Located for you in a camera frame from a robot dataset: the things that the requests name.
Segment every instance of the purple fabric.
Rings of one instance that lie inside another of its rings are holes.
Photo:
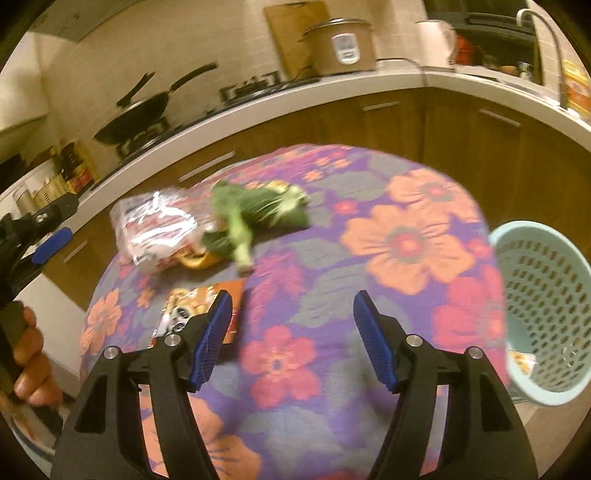
[[[239,356],[190,398],[222,479],[366,478],[397,399],[377,382],[356,330],[358,290],[435,347],[482,346],[505,379],[502,282],[486,224],[461,186],[421,164],[342,145],[283,149],[222,177],[300,185],[313,224],[255,246]],[[216,180],[194,187],[204,201]],[[146,347],[173,287],[233,278],[230,263],[147,278],[117,256],[89,307],[81,377],[109,345]],[[141,402],[152,467],[164,473],[149,396]],[[437,461],[445,409],[441,388],[424,471]]]

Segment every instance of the cabinet handle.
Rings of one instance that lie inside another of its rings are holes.
[[[519,122],[516,122],[515,120],[511,120],[510,118],[507,118],[505,116],[499,115],[498,113],[491,112],[490,110],[487,110],[486,108],[481,108],[478,111],[480,113],[484,113],[485,115],[496,118],[497,120],[501,120],[501,121],[505,122],[506,124],[513,125],[514,127],[519,128],[521,126],[521,124]]]
[[[195,168],[195,170],[191,170],[189,173],[186,173],[185,175],[180,177],[178,179],[178,181],[179,181],[179,183],[184,182],[185,180],[188,180],[191,177],[194,177],[198,173],[201,173],[203,170],[207,170],[208,168],[213,167],[214,165],[217,165],[218,163],[221,163],[225,160],[230,160],[230,158],[235,157],[235,156],[236,156],[236,152],[230,152],[230,153],[226,153],[225,155],[222,155],[221,157],[214,158],[212,161],[207,162],[205,165],[197,167],[197,168]]]
[[[64,263],[68,263],[72,258],[74,258],[75,255],[80,253],[80,250],[82,250],[86,245],[88,245],[88,240],[84,240],[74,250],[72,250],[69,254],[67,254],[66,257],[64,258]]]
[[[362,110],[364,112],[369,112],[370,110],[378,110],[380,108],[386,108],[388,106],[394,106],[394,105],[398,105],[400,102],[396,101],[396,102],[385,102],[385,103],[378,103],[377,105],[370,105],[370,106],[364,106],[362,108]]]

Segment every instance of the human hand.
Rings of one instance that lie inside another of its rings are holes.
[[[14,361],[23,371],[14,385],[17,397],[34,406],[53,405],[61,401],[61,389],[51,374],[51,363],[41,353],[43,335],[36,328],[37,318],[29,307],[23,310],[28,325],[12,350]]]

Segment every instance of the white kettle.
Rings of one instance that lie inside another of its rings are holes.
[[[420,63],[423,67],[448,69],[457,54],[456,31],[443,20],[417,22]]]

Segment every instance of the rice cooker lid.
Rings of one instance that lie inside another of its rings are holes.
[[[316,25],[312,25],[308,30],[304,32],[304,35],[311,32],[312,30],[316,30],[318,28],[329,27],[331,25],[345,25],[345,24],[361,24],[371,26],[371,24],[367,20],[361,20],[360,18],[331,18],[330,20],[322,23],[318,23]]]

